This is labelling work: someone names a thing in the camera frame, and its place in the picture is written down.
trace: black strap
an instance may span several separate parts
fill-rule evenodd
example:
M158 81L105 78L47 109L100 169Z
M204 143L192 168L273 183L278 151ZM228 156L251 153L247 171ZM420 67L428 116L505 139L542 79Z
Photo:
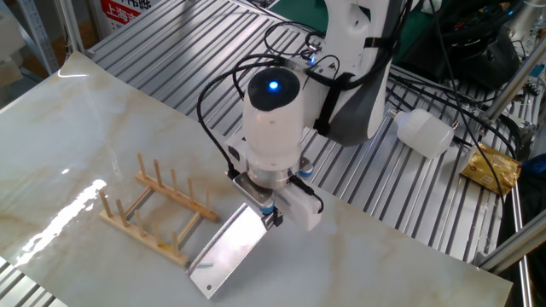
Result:
M400 50L400 43L398 38L366 38L364 48L385 49L391 55L397 55Z
M335 105L338 102L341 94L341 87L337 86L338 84L344 84L349 82L349 80L354 76L352 73L344 72L335 80L334 86L330 87L324 104L322 105L321 114L318 116L318 119L315 120L313 128L317 130L318 134L321 136L327 136L330 132L330 117L334 111Z

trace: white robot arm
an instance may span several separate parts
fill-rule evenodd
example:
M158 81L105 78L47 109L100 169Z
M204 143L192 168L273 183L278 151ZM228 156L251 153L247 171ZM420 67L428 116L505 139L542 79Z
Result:
M245 94L243 129L226 142L240 172L233 179L236 187L264 214L278 209L306 230L320 221L323 203L298 175L303 129L317 129L345 146L375 134L384 113L388 68L404 23L401 15L410 10L411 1L326 4L328 30L317 55L325 67L322 73L300 66L258 72Z

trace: white marble countertop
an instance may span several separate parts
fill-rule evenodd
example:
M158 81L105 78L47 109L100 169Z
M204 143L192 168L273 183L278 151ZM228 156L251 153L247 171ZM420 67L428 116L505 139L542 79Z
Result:
M148 169L195 181L225 221L244 198L194 120L80 54L0 112L0 256L68 306L504 306L511 283L437 252L332 195L319 226L272 229L211 301L183 269L99 218L97 189L133 201ZM170 184L169 176L164 180ZM141 209L163 240L193 212L154 194ZM193 259L219 229L202 221Z

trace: black cable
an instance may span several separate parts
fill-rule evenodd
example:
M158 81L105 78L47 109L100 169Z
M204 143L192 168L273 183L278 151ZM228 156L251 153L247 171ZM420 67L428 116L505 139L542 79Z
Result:
M502 135L502 133L500 133L499 131L497 131L495 128L493 128L491 125L487 124L483 119L477 117L476 115L472 114L471 112L465 110L464 108L460 107L459 105L456 105L456 104L453 104L449 101L446 101L445 99L442 99L440 97L437 97L425 90L422 90L422 89L419 89L415 86L413 86L412 84L409 84L409 83L405 83L404 81L398 81L400 84L404 85L405 87L407 87L408 89L410 90L413 90L415 92L418 92L424 96L428 96L429 98L431 99L434 99L435 101L438 101L440 103L443 103L445 105L447 105L448 107L452 107L454 108L455 110L459 111L460 113L464 113L466 114L469 118L477 121L478 123L480 123L481 125L483 125L485 128L487 128L489 131L493 132L496 136L498 136L499 139L501 139L501 141L506 144L508 150L510 151L510 154L512 155L512 157L514 159L517 159L517 153L516 151L514 150L514 148L512 147L512 144L510 143L510 141L504 137Z
M335 56L335 55L326 55L326 56L324 56L322 59L318 60L318 62L315 63L315 64L313 65L313 67L311 67L310 69L313 69L313 68L317 67L318 64L320 64L320 62L322 62L322 61L324 61L325 59L330 58L330 57L331 57L331 58L334 58L334 59L338 62L338 65L337 65L337 67L335 68L335 73L334 73L334 80L335 80L335 78L336 78L337 75L338 75L338 72L340 72L340 66L341 66L340 58L337 57L337 56Z
M287 56L299 56L299 55L302 55L302 54L306 54L306 55L309 55L309 54L312 54L313 52L309 51L309 50L303 50L303 51L300 51L300 52L297 52L297 53L291 53L291 52L284 52L284 51L280 51L280 50L277 50L277 49L274 49L273 47L271 47L271 45L267 42L267 38L269 37L269 35L271 35L271 33L273 33L274 30L276 30L276 28L278 28L279 26L299 26L300 29L304 30L304 31L308 31L310 34L311 33L322 33L320 31L318 31L317 29L315 28L312 28L310 26L307 26L306 24L303 24L301 22L297 22L297 21L281 21L281 22L278 22L276 23L275 25L273 26L270 26L269 28L267 28L267 30L265 30L265 33L264 33L264 44L265 44L265 48L267 48L267 50L269 51L272 51L272 52L275 52L279 55L287 55Z
M411 83L411 84L423 85L423 86L426 86L426 87L432 87L432 88L437 89L437 90L442 90L448 98L450 98L453 101L455 100L455 97L452 96L453 90L445 88L442 85L438 85L438 84L435 84L433 82L428 83L426 81L419 81L419 80L414 80L414 79L410 79L410 78L404 78L402 76L397 76L397 75L393 74L392 72L389 72L389 78L395 79L397 81L398 80L403 80L403 81ZM459 94L459 98L462 97L465 100L465 101L462 101L462 103L466 103L466 104L469 104L469 105L479 105L481 103L485 103L485 102L488 102L488 101L495 100L495 98L496 98L496 97L492 97L490 99L485 99L485 100L482 100L482 101L476 101L475 99L473 99L470 96L467 96L467 95L464 95L464 94L461 94L461 93L458 93L458 94Z
M200 123L201 127L203 128L203 130L205 131L205 133L212 140L212 142L214 142L214 145L216 145L216 147L218 148L220 153L222 153L222 155L224 156L226 162L228 163L228 177L232 178L232 179L234 177L236 177L239 174L239 172L235 169L233 163L231 163L231 159L229 158L229 155L225 152L225 150L222 148L222 145L220 145L220 143L218 142L216 137L214 137L214 135L211 133L211 131L206 126L205 120L203 119L203 114L201 112L201 105L202 105L203 101L205 100L205 95L206 95L207 91L214 84L224 80L225 78L227 78L233 72L238 72L238 71L242 71L242 70L246 70L246 69L250 69L250 68L255 68L255 67L267 67L267 66L271 66L271 63L269 63L269 62L266 62L266 63L253 63L253 64L250 64L250 65L245 65L245 66L242 66L242 67L237 67L237 68L230 69L227 72L224 72L221 75L217 76L210 83L208 83L205 86L205 88L203 89L203 91L200 93L199 98L197 99L197 106L196 106L197 119L199 120L199 123Z
M430 3L430 8L431 8L431 10L433 12L434 23L436 24L436 33L438 34L438 40L440 42L440 49L442 50L442 54L444 55L444 60L445 60L445 62L447 64L446 66L447 66L447 70L448 70L448 73L449 73L450 78L451 78L451 86L453 87L453 92L455 94L456 103L457 103L457 106L460 109L462 109L462 106L460 105L458 94L457 94L457 88L455 86L455 75L453 74L453 70L451 69L450 58L447 55L447 51L445 50L444 39L442 38L442 30L440 29L440 22L438 20L438 15L436 14L436 9L434 8L433 0L428 0L428 2ZM498 176L497 176L497 173L495 172L495 168L493 167L493 165L491 164L489 159L487 159L487 156L485 156L484 151L479 146L478 140L476 140L476 136L473 134L473 132L468 127L467 119L465 118L465 116L464 116L464 114L462 112L461 112L461 119L462 119L462 122L464 123L464 126L467 128L468 134L470 135L470 138L472 139L472 142L474 143L476 148L479 150L479 153L482 155L482 157L484 157L485 162L487 163L487 165L491 169L491 172L493 173L493 176L495 177L495 181L497 182L497 186L498 186L498 194L501 195L502 208L504 208L504 198L502 197L502 186L501 186L501 182L498 180Z

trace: metal plate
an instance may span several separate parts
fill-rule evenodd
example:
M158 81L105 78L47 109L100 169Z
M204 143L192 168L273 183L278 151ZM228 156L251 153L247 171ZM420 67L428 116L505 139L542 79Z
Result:
M189 266L189 278L211 298L266 233L262 218L243 204Z

